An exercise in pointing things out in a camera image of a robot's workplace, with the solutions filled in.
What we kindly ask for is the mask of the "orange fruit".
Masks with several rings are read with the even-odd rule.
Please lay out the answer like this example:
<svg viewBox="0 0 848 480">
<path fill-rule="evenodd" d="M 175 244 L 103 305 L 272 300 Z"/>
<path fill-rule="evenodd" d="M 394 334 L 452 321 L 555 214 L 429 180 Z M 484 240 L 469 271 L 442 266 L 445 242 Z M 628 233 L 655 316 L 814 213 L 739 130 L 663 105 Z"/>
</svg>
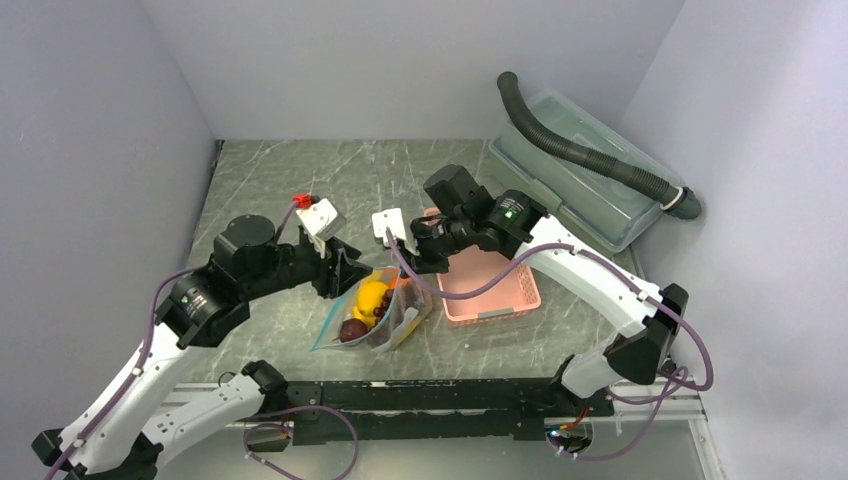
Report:
<svg viewBox="0 0 848 480">
<path fill-rule="evenodd" d="M 390 290 L 402 291 L 403 289 L 411 288 L 415 285 L 415 281 L 409 277 L 403 277 L 398 275 L 394 277 L 389 283 L 388 287 Z"/>
</svg>

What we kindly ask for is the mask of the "dark red round fruit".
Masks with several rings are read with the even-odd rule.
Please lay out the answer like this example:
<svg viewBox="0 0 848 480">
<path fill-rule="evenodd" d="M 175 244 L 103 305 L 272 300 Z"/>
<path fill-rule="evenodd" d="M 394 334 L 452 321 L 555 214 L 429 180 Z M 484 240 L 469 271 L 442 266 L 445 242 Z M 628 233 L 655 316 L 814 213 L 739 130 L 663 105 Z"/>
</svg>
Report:
<svg viewBox="0 0 848 480">
<path fill-rule="evenodd" d="M 350 318 L 342 322 L 339 331 L 338 339 L 342 343 L 356 341 L 369 332 L 368 325 L 357 318 Z"/>
</svg>

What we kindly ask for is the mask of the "clear zip top bag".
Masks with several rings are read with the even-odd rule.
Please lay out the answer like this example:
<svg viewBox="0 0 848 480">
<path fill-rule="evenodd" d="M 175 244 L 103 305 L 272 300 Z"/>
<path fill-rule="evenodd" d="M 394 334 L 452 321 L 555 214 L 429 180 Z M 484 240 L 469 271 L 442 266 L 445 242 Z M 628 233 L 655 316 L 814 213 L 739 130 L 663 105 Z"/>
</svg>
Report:
<svg viewBox="0 0 848 480">
<path fill-rule="evenodd" d="M 432 309 L 430 293 L 399 268 L 380 268 L 336 300 L 312 349 L 388 352 L 402 344 Z"/>
</svg>

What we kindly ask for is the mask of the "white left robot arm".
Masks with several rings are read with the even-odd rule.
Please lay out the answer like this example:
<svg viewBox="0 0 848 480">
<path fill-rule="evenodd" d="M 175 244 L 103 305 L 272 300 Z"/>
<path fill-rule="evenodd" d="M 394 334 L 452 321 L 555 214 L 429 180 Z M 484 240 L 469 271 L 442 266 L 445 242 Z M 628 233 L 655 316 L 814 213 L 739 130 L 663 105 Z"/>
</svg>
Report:
<svg viewBox="0 0 848 480">
<path fill-rule="evenodd" d="M 287 406 L 288 382 L 264 360 L 251 361 L 203 400 L 165 415 L 158 408 L 203 355 L 250 316 L 250 304 L 311 285 L 335 299 L 371 273 L 358 249 L 331 238 L 320 253 L 306 233 L 280 241 L 260 215 L 231 220 L 208 262 L 165 279 L 151 300 L 141 344 L 74 422 L 41 432 L 32 448 L 50 475 L 67 479 L 151 479 L 183 449 L 235 420 L 272 420 Z"/>
</svg>

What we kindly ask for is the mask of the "pink perforated plastic basket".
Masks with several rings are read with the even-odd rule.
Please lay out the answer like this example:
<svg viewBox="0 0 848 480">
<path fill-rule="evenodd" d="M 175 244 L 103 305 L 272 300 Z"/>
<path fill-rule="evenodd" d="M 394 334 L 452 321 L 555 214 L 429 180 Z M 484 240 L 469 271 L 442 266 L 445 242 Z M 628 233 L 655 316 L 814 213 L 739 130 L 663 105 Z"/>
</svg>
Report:
<svg viewBox="0 0 848 480">
<path fill-rule="evenodd" d="M 444 292 L 467 293 L 484 286 L 505 271 L 510 261 L 497 252 L 486 252 L 471 246 L 448 258 L 449 271 L 437 273 L 438 288 Z M 517 266 L 491 289 L 465 299 L 442 299 L 449 327 L 519 317 L 537 309 L 542 303 L 532 270 Z"/>
</svg>

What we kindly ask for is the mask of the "yellow mango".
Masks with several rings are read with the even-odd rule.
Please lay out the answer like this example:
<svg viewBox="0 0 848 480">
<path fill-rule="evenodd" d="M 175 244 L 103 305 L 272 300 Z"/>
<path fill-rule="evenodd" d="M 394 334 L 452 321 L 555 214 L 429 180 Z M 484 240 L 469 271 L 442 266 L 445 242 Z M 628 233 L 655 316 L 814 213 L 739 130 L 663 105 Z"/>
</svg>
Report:
<svg viewBox="0 0 848 480">
<path fill-rule="evenodd" d="M 410 335 L 428 315 L 425 310 L 416 307 L 406 307 L 403 311 L 402 322 L 395 328 L 394 332 L 402 338 Z"/>
</svg>

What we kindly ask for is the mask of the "yellow bell pepper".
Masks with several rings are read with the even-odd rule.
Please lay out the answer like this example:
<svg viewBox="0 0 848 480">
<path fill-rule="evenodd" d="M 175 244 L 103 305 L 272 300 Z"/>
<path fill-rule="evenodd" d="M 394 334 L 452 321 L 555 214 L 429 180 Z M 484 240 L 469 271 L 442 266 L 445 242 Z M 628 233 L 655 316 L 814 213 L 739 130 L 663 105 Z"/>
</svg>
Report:
<svg viewBox="0 0 848 480">
<path fill-rule="evenodd" d="M 377 323 L 372 310 L 377 306 L 383 293 L 389 289 L 388 284 L 379 280 L 363 282 L 354 298 L 352 314 L 354 318 L 364 321 L 371 329 Z"/>
</svg>

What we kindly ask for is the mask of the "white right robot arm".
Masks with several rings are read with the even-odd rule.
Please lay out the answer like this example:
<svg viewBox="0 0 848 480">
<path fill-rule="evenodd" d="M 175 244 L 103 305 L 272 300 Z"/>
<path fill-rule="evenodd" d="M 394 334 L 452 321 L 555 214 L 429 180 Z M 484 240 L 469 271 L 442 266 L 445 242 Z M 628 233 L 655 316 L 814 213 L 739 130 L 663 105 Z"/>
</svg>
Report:
<svg viewBox="0 0 848 480">
<path fill-rule="evenodd" d="M 557 411 L 574 415 L 620 380 L 656 380 L 688 300 L 682 287 L 660 288 L 620 268 L 529 195 L 510 189 L 493 197 L 463 166 L 439 169 L 423 189 L 438 212 L 412 220 L 408 229 L 412 238 L 402 257 L 414 273 L 445 273 L 449 257 L 477 247 L 546 275 L 612 325 L 610 339 L 559 367 L 550 391 Z"/>
</svg>

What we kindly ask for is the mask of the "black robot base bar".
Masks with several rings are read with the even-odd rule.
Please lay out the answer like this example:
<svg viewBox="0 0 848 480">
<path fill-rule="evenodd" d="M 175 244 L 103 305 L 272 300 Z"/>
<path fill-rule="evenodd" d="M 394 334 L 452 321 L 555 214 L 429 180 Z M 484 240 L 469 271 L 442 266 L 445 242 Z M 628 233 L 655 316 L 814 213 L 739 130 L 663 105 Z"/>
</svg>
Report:
<svg viewBox="0 0 848 480">
<path fill-rule="evenodd" d="M 578 416 L 609 418 L 602 392 L 571 400 L 547 378 L 293 381 L 250 420 L 288 420 L 297 446 L 350 439 L 510 437 L 541 441 Z"/>
</svg>

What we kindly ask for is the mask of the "green lidded storage box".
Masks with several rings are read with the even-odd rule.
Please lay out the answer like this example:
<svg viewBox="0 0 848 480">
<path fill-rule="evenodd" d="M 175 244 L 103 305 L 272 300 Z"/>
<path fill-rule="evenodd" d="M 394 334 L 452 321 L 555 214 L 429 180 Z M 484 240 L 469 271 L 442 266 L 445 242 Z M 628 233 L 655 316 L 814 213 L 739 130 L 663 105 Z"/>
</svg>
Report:
<svg viewBox="0 0 848 480">
<path fill-rule="evenodd" d="M 645 169 L 674 186 L 681 178 L 564 96 L 547 90 L 527 100 L 547 128 L 579 145 Z M 570 232 L 606 256 L 625 250 L 660 216 L 644 195 L 580 166 L 551 156 L 524 138 L 505 119 L 489 149 L 492 172 L 506 189 L 542 204 Z"/>
</svg>

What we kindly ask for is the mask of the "dark purple grape bunch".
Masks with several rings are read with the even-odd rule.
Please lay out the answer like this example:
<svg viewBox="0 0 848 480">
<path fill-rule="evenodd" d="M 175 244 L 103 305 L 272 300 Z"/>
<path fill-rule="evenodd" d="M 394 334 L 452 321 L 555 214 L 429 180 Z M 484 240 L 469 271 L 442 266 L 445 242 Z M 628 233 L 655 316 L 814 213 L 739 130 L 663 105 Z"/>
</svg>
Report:
<svg viewBox="0 0 848 480">
<path fill-rule="evenodd" d="M 394 290 L 387 289 L 380 298 L 380 301 L 378 302 L 377 306 L 372 310 L 372 314 L 377 321 L 380 321 L 382 318 L 385 317 L 391 305 L 393 295 Z"/>
</svg>

